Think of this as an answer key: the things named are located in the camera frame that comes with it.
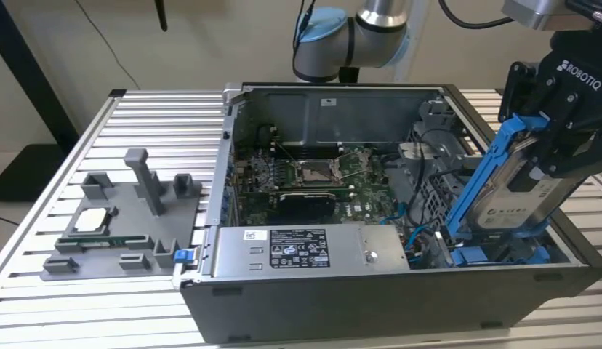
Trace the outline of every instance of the warning label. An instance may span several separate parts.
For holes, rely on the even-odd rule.
[[[271,267],[325,268],[329,247],[324,229],[271,230]]]

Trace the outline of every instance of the blue cable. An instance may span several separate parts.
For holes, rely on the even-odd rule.
[[[407,209],[404,207],[404,202],[397,203],[397,216],[385,217],[380,220],[379,224],[385,225],[388,220],[396,220],[404,216],[404,213],[407,212]]]
[[[404,245],[404,249],[409,249],[411,245],[413,244],[415,238],[417,237],[417,234],[421,230],[425,229],[425,225],[420,225],[416,227],[416,229],[413,229],[413,232],[411,233],[411,237],[408,238],[408,242]]]

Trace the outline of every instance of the blue latch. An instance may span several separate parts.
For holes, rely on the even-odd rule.
[[[463,267],[472,263],[488,262],[488,257],[484,254],[481,247],[459,247],[451,252],[453,264]]]
[[[173,254],[173,262],[183,264],[193,262],[193,250],[179,249]]]

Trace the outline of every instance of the white wall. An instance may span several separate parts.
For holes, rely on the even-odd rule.
[[[480,23],[504,17],[503,2],[448,0],[447,4],[460,19]],[[536,62],[547,55],[549,37],[551,32],[527,29],[517,23],[484,30],[463,29],[431,0],[405,77],[412,83],[448,83],[469,89],[503,87],[513,61]]]
[[[51,133],[0,56],[0,151],[53,143]]]
[[[435,0],[413,1],[429,1],[429,11],[409,82],[501,87],[509,63],[543,56],[548,33],[516,24],[468,31],[448,21]],[[165,0],[167,33],[160,31],[152,0],[80,2],[143,89],[221,89],[228,81],[293,80],[289,56],[299,0]],[[463,19],[481,21],[501,16],[501,2],[449,0],[448,4]],[[65,112],[83,130],[108,91],[133,85],[73,0],[4,3]],[[319,6],[343,7],[349,15],[360,3],[317,1]],[[361,69],[361,82],[392,78],[392,68]],[[21,102],[15,104],[25,108]]]
[[[169,30],[152,0],[81,0],[141,89],[221,89],[225,82],[293,81],[291,39],[299,1],[165,0]],[[319,0],[352,15],[352,0]],[[67,113],[83,129],[113,88],[133,88],[73,0],[11,0],[23,32]],[[361,80],[391,81],[392,68]]]

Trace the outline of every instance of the black cable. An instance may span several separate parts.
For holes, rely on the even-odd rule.
[[[292,52],[295,52],[297,49],[299,20],[303,14],[303,8],[304,8],[304,0],[300,0],[297,20],[293,21]]]
[[[303,20],[300,20],[300,23],[299,23],[299,19],[301,18],[301,13],[303,13],[303,8],[304,8],[304,0],[300,0],[297,21],[293,23],[293,42],[292,42],[292,71],[293,72],[296,71],[296,66],[293,64],[293,60],[297,56],[297,49],[299,49],[299,43],[301,42],[303,32],[304,32],[305,28],[308,27],[309,18],[312,17],[315,3],[316,3],[316,0],[312,0],[312,2],[309,3],[308,9],[304,12]]]
[[[500,18],[499,20],[492,20],[484,23],[467,23],[453,15],[452,11],[449,10],[449,7],[447,7],[445,0],[439,0],[439,6],[447,18],[449,18],[449,20],[453,22],[455,25],[457,25],[464,29],[487,29],[503,24],[508,24],[509,22],[515,21],[509,17],[504,17]]]
[[[5,223],[9,223],[9,224],[15,225],[15,226],[19,226],[19,223],[16,223],[13,220],[8,220],[4,217],[0,217],[0,220],[4,221]]]
[[[449,133],[453,137],[456,137],[456,135],[455,135],[449,130],[447,130],[447,129],[440,129],[440,128],[427,129],[427,130],[419,135],[419,138],[417,138],[417,145],[419,145],[419,160],[420,160],[420,163],[419,163],[417,181],[416,181],[416,183],[415,183],[415,188],[413,188],[412,196],[411,196],[411,198],[408,199],[408,203],[407,203],[407,208],[408,208],[408,209],[407,209],[407,219],[408,219],[408,222],[413,225],[413,227],[419,227],[420,225],[427,224],[427,223],[424,223],[424,222],[417,223],[417,222],[413,221],[412,216],[411,216],[411,211],[412,211],[411,208],[413,207],[415,199],[417,198],[419,191],[421,190],[421,182],[423,182],[423,180],[424,180],[425,157],[424,157],[424,151],[423,151],[423,149],[421,149],[421,144],[427,144],[427,146],[429,146],[431,148],[435,148],[435,147],[432,147],[431,144],[428,144],[428,143],[423,140],[423,137],[424,137],[429,132],[433,132],[433,131],[441,131],[441,132]],[[420,215],[420,217],[421,217],[421,220],[423,220],[423,217],[424,217],[424,206],[421,206],[421,215]]]
[[[415,182],[415,188],[413,193],[411,195],[411,198],[408,199],[407,203],[407,219],[408,222],[413,227],[419,227],[421,224],[413,221],[413,218],[411,216],[411,211],[415,203],[415,199],[417,198],[419,191],[421,190],[421,182],[424,180],[424,167],[425,167],[425,157],[424,157],[424,150],[421,149],[421,139],[417,141],[419,146],[419,171],[417,171],[417,180]]]
[[[123,64],[119,62],[119,58],[117,58],[117,55],[116,55],[116,51],[113,51],[113,48],[111,47],[111,44],[108,43],[105,36],[104,36],[103,33],[100,32],[100,29],[97,29],[97,26],[95,25],[95,22],[91,20],[89,15],[87,14],[87,11],[85,11],[83,5],[80,4],[79,0],[75,0],[75,3],[76,3],[76,5],[79,6],[80,11],[84,13],[84,16],[85,16],[87,21],[89,22],[91,26],[95,27],[96,33],[99,34],[100,38],[101,38],[103,41],[105,42],[105,45],[107,45],[107,47],[108,47],[108,50],[109,50],[109,52],[111,52],[111,54],[112,54],[112,56],[113,56],[113,59],[116,60],[117,66],[120,67],[120,69],[121,69],[121,70],[124,71],[124,73],[127,74],[128,79],[133,82],[135,87],[136,87],[137,89],[141,89],[140,86],[139,86],[139,84],[137,84],[137,82],[135,81],[133,77],[132,77],[131,74],[128,73],[128,70],[124,68]]]

